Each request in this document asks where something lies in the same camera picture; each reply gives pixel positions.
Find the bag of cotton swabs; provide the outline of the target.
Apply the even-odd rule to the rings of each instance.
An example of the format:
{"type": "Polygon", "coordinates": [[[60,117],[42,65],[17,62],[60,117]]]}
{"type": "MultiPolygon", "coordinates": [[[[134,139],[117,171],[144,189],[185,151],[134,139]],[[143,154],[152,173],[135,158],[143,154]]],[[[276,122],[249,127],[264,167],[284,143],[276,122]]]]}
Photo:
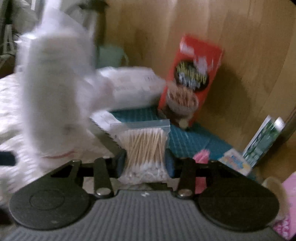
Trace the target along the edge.
{"type": "Polygon", "coordinates": [[[165,182],[168,172],[165,151],[168,147],[170,121],[151,120],[114,123],[111,136],[126,150],[119,181],[127,185],[165,182]]]}

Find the pink fluffy ball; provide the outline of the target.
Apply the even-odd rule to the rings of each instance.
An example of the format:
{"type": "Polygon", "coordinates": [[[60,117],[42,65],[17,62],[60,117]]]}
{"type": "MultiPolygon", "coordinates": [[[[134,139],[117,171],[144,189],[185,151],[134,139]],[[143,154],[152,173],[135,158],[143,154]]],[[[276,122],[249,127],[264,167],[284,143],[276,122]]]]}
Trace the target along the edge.
{"type": "MultiPolygon", "coordinates": [[[[200,152],[198,152],[193,159],[196,161],[196,163],[200,164],[207,164],[209,161],[210,151],[202,149],[200,152]]],[[[205,177],[197,177],[195,179],[195,193],[201,194],[206,189],[206,178],[205,177]]]]}

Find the teal woven placemat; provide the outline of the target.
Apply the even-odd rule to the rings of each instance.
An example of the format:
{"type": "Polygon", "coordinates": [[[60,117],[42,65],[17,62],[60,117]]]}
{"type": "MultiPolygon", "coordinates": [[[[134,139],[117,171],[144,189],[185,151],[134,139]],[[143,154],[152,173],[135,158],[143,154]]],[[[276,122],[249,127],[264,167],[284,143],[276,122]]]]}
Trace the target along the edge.
{"type": "MultiPolygon", "coordinates": [[[[114,117],[121,122],[139,122],[159,120],[156,106],[148,108],[113,111],[114,117]]],[[[189,130],[171,125],[169,148],[179,158],[193,157],[202,149],[210,151],[210,159],[218,160],[232,146],[207,129],[195,123],[189,130]]]]}

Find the green white carton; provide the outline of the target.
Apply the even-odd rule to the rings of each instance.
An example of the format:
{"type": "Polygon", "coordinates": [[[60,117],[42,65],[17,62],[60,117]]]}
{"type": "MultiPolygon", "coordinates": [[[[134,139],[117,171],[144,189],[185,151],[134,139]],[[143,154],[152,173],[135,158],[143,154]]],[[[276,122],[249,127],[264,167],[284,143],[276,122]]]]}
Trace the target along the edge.
{"type": "Polygon", "coordinates": [[[285,122],[281,117],[276,120],[267,116],[258,131],[243,151],[243,157],[253,168],[271,148],[273,143],[281,134],[285,122]]]}

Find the snack cup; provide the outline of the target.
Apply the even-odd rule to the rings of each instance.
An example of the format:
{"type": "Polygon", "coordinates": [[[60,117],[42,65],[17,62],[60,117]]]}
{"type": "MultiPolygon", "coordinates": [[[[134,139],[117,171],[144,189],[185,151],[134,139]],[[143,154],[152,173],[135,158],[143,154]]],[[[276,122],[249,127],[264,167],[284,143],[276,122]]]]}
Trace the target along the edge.
{"type": "Polygon", "coordinates": [[[290,211],[290,205],[288,202],[288,197],[287,197],[286,190],[284,189],[284,186],[282,185],[280,180],[274,177],[266,178],[262,183],[262,186],[264,186],[269,191],[271,191],[278,199],[280,207],[279,207],[278,214],[275,218],[275,222],[284,220],[288,216],[290,211]]]}

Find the white plastic bag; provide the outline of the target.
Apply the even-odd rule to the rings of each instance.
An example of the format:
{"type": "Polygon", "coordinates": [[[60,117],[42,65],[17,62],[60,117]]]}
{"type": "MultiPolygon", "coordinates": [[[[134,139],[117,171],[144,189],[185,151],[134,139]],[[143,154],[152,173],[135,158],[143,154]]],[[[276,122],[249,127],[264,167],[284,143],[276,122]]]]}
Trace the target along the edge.
{"type": "Polygon", "coordinates": [[[93,116],[150,106],[165,86],[150,68],[95,69],[88,32],[59,1],[47,1],[40,23],[23,35],[17,61],[25,148],[44,172],[113,156],[116,145],[93,116]]]}

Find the red cereal box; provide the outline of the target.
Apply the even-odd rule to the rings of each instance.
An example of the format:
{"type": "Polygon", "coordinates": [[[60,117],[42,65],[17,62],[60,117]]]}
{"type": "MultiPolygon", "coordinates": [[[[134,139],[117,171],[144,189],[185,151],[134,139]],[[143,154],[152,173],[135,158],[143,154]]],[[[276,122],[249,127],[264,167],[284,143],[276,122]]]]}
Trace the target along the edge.
{"type": "Polygon", "coordinates": [[[184,35],[159,100],[159,115],[183,130],[191,127],[205,103],[222,57],[220,47],[184,35]]]}

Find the wood pattern board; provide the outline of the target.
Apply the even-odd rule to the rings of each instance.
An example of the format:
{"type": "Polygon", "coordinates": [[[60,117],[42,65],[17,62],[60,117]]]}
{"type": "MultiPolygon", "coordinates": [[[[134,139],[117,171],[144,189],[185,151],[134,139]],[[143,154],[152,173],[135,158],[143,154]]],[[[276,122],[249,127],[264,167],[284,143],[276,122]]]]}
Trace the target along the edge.
{"type": "Polygon", "coordinates": [[[109,1],[106,40],[131,65],[168,74],[183,34],[219,45],[221,67],[198,120],[243,150],[266,116],[295,109],[291,1],[109,1]]]}

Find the pink tin box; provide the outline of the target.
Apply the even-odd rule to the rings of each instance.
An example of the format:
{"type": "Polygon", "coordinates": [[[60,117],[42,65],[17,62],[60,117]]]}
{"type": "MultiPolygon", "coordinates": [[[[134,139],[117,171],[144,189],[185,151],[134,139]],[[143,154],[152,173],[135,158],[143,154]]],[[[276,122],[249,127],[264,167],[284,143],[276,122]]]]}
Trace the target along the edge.
{"type": "Polygon", "coordinates": [[[292,240],[295,236],[295,172],[293,172],[284,182],[285,189],[285,214],[283,219],[277,221],[273,225],[273,230],[276,231],[285,240],[292,240]]]}

